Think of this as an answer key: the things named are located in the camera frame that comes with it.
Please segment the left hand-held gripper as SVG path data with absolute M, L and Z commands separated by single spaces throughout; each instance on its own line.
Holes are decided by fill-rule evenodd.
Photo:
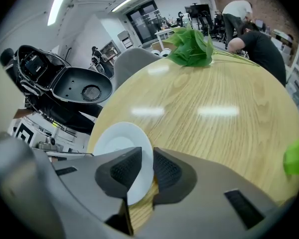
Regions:
M 54 138 L 43 133 L 36 127 L 21 121 L 16 128 L 14 137 L 27 143 L 30 147 L 34 148 L 56 148 L 56 141 Z M 49 156 L 94 156 L 92 153 L 80 152 L 56 152 L 48 151 Z

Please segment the white saucer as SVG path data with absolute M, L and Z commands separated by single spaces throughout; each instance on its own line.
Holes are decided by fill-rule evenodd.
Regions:
M 102 155 L 129 147 L 142 148 L 142 167 L 127 193 L 130 206 L 145 197 L 154 177 L 153 147 L 147 135 L 133 123 L 116 123 L 102 133 L 94 146 L 93 155 Z

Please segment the grey shell chair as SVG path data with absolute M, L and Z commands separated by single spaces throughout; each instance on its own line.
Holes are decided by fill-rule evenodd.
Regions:
M 143 48 L 130 48 L 121 53 L 114 62 L 113 90 L 116 91 L 132 75 L 160 58 Z

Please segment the round wooden table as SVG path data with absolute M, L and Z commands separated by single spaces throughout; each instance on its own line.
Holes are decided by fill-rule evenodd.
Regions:
M 204 68 L 157 60 L 126 80 L 96 120 L 88 149 L 111 125 L 140 127 L 153 146 L 232 168 L 278 204 L 299 190 L 283 169 L 299 140 L 299 112 L 270 73 L 245 59 L 215 54 Z

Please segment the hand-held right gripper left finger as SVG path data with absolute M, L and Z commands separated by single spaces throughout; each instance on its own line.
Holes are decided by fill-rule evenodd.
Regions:
M 100 221 L 127 235 L 134 233 L 128 191 L 142 167 L 142 148 L 55 163 L 54 169 L 71 195 Z

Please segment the white desk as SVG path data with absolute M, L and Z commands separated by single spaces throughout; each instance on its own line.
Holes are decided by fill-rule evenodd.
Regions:
M 162 36 L 167 35 L 167 37 L 169 37 L 172 33 L 175 33 L 175 32 L 178 32 L 178 31 L 184 31 L 184 30 L 186 30 L 185 27 L 178 26 L 178 27 L 173 27 L 173 28 L 168 28 L 168 29 L 165 29 L 165 30 L 157 31 L 155 33 L 155 35 L 157 36 L 157 39 L 159 41 L 161 49 L 162 50 L 164 49 L 163 40 L 161 38 Z

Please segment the wooden shelf cabinet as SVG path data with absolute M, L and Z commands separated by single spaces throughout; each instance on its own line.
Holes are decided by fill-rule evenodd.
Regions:
M 114 60 L 116 59 L 117 54 L 119 53 L 119 50 L 117 49 L 115 43 L 111 40 L 103 48 L 100 49 L 100 52 L 102 54 L 103 60 L 106 63 L 113 65 Z

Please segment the green cup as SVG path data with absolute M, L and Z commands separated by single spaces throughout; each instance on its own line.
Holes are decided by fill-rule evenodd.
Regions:
M 284 153 L 284 171 L 290 175 L 299 175 L 299 140 L 290 145 Z

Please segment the ceiling light panel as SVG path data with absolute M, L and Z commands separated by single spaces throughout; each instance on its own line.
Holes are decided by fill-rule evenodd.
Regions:
M 123 6 L 125 6 L 126 4 L 128 4 L 130 1 L 132 1 L 132 0 L 125 0 L 125 1 L 123 1 L 118 6 L 116 6 L 114 9 L 112 9 L 111 12 L 116 12 L 117 10 L 119 10 L 120 8 L 122 8 Z
M 56 22 L 57 15 L 58 15 L 58 12 L 61 8 L 63 1 L 64 0 L 54 0 L 53 1 L 52 7 L 50 10 L 50 14 L 49 14 L 49 18 L 48 18 L 48 22 L 47 22 L 48 26 L 51 26 Z

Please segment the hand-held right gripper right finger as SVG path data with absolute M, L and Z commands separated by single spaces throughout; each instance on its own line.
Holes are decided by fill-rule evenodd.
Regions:
M 232 169 L 156 147 L 158 193 L 139 239 L 264 239 L 278 206 Z

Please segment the person's left forearm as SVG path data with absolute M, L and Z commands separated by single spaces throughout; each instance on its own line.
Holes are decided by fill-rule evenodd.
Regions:
M 31 109 L 18 109 L 13 118 L 20 119 L 31 114 L 33 114 L 33 111 Z

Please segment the black monitor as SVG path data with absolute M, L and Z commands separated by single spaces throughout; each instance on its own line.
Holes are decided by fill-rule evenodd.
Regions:
M 209 5 L 207 4 L 195 4 L 186 6 L 185 11 L 191 18 L 197 18 L 205 15 L 211 15 Z

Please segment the grey drawer cabinet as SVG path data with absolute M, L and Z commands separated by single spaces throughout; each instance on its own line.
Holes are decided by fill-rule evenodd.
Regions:
M 125 49 L 132 48 L 134 46 L 133 41 L 130 38 L 128 31 L 124 30 L 117 35 L 118 39 L 122 42 Z

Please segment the green artificial plant sprig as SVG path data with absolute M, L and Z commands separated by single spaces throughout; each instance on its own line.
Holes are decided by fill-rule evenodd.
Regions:
M 243 64 L 258 64 L 237 54 L 233 54 L 223 50 L 217 50 L 212 43 L 211 36 L 207 36 L 204 41 L 204 35 L 201 31 L 192 28 L 192 24 L 188 23 L 186 27 L 177 27 L 174 34 L 164 43 L 170 43 L 174 46 L 168 59 L 174 63 L 185 67 L 206 67 L 213 63 L 213 55 L 223 55 L 239 59 Z

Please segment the black double door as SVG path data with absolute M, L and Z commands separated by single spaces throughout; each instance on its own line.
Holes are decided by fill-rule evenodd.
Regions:
M 154 0 L 136 6 L 126 14 L 142 44 L 156 39 L 161 31 L 160 12 Z

